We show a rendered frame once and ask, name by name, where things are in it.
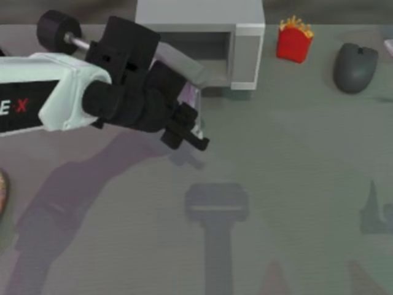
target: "toy french fries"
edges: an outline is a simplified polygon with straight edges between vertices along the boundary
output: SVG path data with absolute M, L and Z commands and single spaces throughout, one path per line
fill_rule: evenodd
M 276 56 L 303 63 L 313 38 L 311 26 L 305 25 L 301 19 L 296 19 L 296 16 L 288 18 L 285 23 L 282 20 L 279 26 Z

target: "computer mouse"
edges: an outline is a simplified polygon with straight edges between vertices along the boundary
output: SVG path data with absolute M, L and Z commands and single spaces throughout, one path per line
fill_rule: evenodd
M 337 54 L 333 80 L 345 93 L 363 91 L 373 79 L 378 63 L 378 51 L 356 44 L 345 43 Z

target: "gray table surface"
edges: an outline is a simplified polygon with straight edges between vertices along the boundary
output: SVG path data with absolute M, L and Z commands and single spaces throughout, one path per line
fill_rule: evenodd
M 266 33 L 257 91 L 204 97 L 205 153 L 173 153 L 157 136 L 114 127 L 2 138 L 12 202 L 0 294 L 392 293 L 391 235 L 362 235 L 359 223 L 372 180 L 379 201 L 391 201 L 391 59 L 374 26 L 316 26 L 305 64 L 277 60 L 276 30 Z M 10 50 L 34 50 L 1 33 Z M 381 51 L 357 96 L 332 84 L 344 41 Z M 248 199 L 231 239 L 218 213 L 204 228 L 191 222 L 185 200 L 196 188 L 208 203 Z M 205 248 L 220 257 L 205 261 Z

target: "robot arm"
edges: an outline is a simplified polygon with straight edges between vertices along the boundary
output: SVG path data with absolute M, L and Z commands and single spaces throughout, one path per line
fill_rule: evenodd
M 153 63 L 156 32 L 110 17 L 101 40 L 88 43 L 76 19 L 50 10 L 39 20 L 37 36 L 52 53 L 0 58 L 0 135 L 112 124 L 164 130 L 161 140 L 173 149 L 183 140 L 207 148 L 209 140 L 192 132 L 198 112 L 177 99 L 187 79 L 201 86 L 203 70 L 194 65 L 194 77 L 186 79 L 179 62 Z M 70 56 L 77 49 L 87 51 L 84 61 Z

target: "red letter x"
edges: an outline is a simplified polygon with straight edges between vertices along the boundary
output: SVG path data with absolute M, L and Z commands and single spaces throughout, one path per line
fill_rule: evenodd
M 17 112 L 25 112 L 26 111 L 26 104 L 28 101 L 29 101 L 28 98 L 25 98 L 24 100 L 18 100 Z

